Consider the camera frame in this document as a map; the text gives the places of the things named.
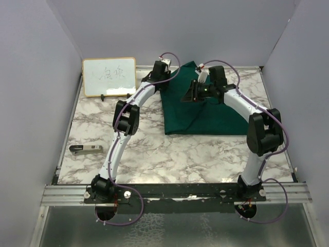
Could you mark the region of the green surgical drape cloth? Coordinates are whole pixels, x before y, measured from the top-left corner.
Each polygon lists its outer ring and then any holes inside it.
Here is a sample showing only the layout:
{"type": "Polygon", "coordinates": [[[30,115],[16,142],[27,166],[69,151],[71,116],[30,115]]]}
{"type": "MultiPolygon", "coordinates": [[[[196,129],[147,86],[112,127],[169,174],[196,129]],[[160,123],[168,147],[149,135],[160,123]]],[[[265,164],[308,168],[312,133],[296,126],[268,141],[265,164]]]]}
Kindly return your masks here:
{"type": "Polygon", "coordinates": [[[246,135],[247,121],[214,98],[182,102],[191,81],[197,78],[194,61],[181,66],[176,78],[160,92],[166,135],[246,135]]]}

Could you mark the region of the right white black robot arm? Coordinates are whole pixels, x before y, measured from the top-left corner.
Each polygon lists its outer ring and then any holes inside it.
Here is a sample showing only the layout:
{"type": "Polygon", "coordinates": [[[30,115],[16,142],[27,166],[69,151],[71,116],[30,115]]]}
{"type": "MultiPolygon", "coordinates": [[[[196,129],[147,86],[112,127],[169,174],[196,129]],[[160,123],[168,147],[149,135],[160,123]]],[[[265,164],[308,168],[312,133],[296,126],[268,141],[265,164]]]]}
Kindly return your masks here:
{"type": "Polygon", "coordinates": [[[235,84],[229,84],[223,66],[204,70],[204,64],[196,68],[197,79],[191,81],[182,102],[199,102],[215,98],[234,109],[248,122],[246,135],[250,150],[246,167],[237,181],[236,196],[248,201],[262,186],[262,174],[270,156],[283,144],[281,114],[277,109],[267,109],[245,96],[235,84]]]}

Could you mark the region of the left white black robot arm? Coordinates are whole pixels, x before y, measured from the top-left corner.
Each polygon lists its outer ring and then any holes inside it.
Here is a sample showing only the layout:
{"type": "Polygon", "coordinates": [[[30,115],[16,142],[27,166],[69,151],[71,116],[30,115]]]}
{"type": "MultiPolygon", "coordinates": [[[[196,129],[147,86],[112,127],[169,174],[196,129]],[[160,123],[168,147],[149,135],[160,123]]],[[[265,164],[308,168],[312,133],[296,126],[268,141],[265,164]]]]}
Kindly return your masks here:
{"type": "Polygon", "coordinates": [[[115,194],[118,166],[128,141],[139,127],[140,108],[156,91],[169,85],[170,59],[155,61],[152,71],[142,80],[137,91],[126,101],[118,101],[115,108],[112,144],[102,168],[91,182],[90,197],[108,203],[115,194]]]}

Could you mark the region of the small framed whiteboard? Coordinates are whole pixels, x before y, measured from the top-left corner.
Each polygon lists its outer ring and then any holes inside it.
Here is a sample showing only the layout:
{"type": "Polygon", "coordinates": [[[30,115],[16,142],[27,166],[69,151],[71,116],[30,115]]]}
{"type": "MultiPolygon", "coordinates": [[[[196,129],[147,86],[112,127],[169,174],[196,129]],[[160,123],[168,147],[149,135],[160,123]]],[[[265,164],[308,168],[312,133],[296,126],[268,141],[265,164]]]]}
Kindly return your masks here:
{"type": "Polygon", "coordinates": [[[133,57],[84,59],[82,77],[86,97],[124,96],[138,88],[133,57]]]}

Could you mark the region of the black whiteboard stand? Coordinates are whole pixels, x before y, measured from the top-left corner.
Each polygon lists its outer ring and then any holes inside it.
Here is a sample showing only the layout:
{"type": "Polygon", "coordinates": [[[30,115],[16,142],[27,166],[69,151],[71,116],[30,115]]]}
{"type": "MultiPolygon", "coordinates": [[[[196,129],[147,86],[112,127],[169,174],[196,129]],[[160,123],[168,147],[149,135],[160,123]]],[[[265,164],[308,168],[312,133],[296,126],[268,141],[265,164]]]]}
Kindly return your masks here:
{"type": "Polygon", "coordinates": [[[131,94],[126,94],[126,95],[104,95],[104,94],[101,94],[101,96],[100,96],[102,102],[105,101],[105,98],[115,98],[115,97],[126,97],[126,99],[128,99],[128,98],[131,97],[131,94]]]}

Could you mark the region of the black mounting base rail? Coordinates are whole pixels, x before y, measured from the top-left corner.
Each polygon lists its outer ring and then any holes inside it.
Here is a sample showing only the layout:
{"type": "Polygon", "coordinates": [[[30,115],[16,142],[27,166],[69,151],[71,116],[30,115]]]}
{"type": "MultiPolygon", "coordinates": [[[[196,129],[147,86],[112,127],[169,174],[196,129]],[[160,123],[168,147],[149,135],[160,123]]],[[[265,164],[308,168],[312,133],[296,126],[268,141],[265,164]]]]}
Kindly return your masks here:
{"type": "Polygon", "coordinates": [[[266,197],[255,190],[245,197],[238,192],[236,183],[192,183],[192,184],[130,184],[130,189],[112,186],[108,193],[94,192],[90,186],[86,188],[84,203],[99,205],[120,205],[131,203],[134,199],[139,203],[139,196],[132,190],[137,190],[144,202],[172,199],[174,201],[218,199],[220,202],[264,202],[266,197]]]}

